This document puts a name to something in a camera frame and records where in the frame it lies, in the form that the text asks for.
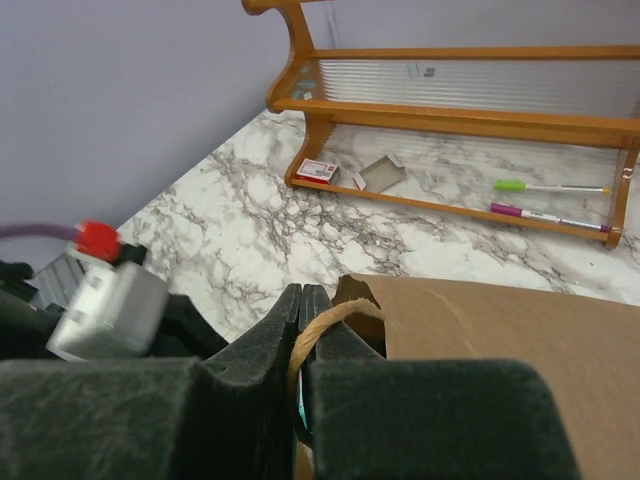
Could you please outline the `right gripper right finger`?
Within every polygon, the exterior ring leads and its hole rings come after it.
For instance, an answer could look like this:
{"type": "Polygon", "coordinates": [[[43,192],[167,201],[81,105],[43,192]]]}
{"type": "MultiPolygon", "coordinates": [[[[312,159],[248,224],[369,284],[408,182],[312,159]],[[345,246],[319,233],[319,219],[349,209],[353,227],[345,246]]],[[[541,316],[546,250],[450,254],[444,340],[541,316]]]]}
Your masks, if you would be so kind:
{"type": "Polygon", "coordinates": [[[547,384],[516,360],[402,361],[337,324],[300,372],[318,479],[576,479],[547,384]]]}

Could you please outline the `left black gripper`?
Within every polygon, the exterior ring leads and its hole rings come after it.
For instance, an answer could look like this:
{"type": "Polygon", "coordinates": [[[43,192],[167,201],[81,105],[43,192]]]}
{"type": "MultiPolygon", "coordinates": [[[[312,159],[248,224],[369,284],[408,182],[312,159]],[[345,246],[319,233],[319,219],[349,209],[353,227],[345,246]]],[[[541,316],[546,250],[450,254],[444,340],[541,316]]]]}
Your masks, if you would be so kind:
{"type": "MultiPolygon", "coordinates": [[[[53,359],[45,347],[64,309],[30,304],[38,289],[29,285],[33,269],[26,263],[1,263],[1,358],[53,359]]],[[[151,357],[207,359],[228,346],[186,295],[171,294],[150,349],[151,357]]]]}

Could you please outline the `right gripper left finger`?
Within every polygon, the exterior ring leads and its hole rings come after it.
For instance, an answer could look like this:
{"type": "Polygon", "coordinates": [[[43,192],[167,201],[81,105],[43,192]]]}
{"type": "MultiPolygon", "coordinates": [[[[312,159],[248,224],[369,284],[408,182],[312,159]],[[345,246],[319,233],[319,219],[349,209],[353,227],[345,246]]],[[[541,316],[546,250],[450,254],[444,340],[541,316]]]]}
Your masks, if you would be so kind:
{"type": "Polygon", "coordinates": [[[290,479],[285,372],[302,289],[216,355],[38,359],[52,316],[1,298],[5,479],[290,479]]]}

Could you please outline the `brown paper bag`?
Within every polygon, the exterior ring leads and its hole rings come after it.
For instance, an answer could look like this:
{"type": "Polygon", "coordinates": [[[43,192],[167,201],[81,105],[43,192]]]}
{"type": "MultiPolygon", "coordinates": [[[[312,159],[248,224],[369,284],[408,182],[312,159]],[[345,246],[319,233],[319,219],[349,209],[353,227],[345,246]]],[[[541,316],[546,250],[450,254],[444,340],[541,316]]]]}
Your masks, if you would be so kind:
{"type": "Polygon", "coordinates": [[[319,479],[635,479],[639,310],[438,279],[314,290],[300,374],[319,479]]]}

